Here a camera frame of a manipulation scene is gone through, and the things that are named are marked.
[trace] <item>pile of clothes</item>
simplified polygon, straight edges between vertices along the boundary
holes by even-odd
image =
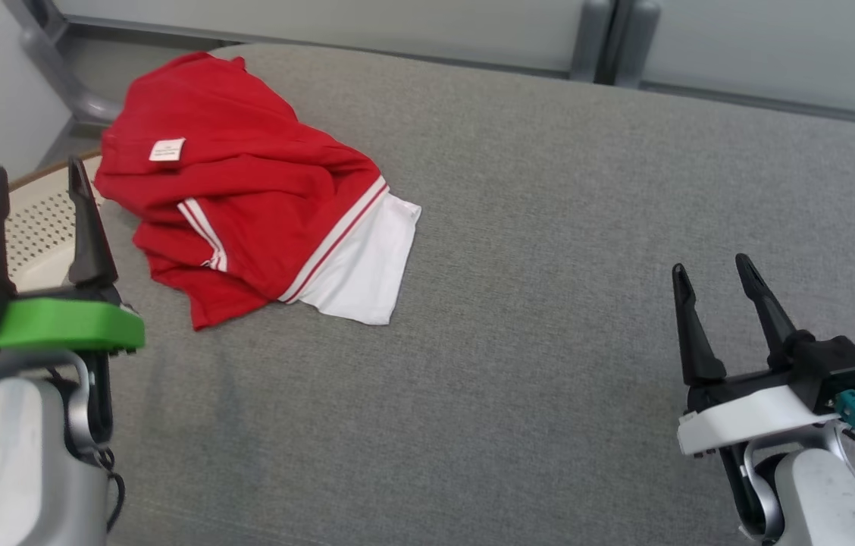
[[[242,58],[204,52],[132,84],[95,185],[141,218],[133,242],[195,329],[271,301],[388,324],[421,214]]]

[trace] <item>gray table surface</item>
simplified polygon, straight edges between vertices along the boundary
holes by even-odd
[[[361,52],[217,55],[424,214],[390,326],[277,304],[194,333],[106,205],[149,341],[112,366],[119,542],[745,543],[721,463],[678,450],[670,268],[732,372],[766,353],[734,253],[796,324],[855,341],[855,124]]]

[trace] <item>red clothing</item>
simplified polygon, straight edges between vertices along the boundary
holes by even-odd
[[[151,160],[184,138],[177,160]],[[102,138],[95,182],[140,217],[151,276],[184,290],[195,329],[295,301],[388,191],[377,166],[300,124],[245,61],[198,52],[140,77]]]

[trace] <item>clothing label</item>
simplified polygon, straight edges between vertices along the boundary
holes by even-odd
[[[151,148],[150,162],[177,162],[182,155],[182,145],[185,139],[175,138],[171,140],[160,140]]]

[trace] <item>white cloth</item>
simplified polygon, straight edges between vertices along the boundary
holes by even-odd
[[[388,325],[421,207],[390,193],[370,206],[298,300],[324,315]]]

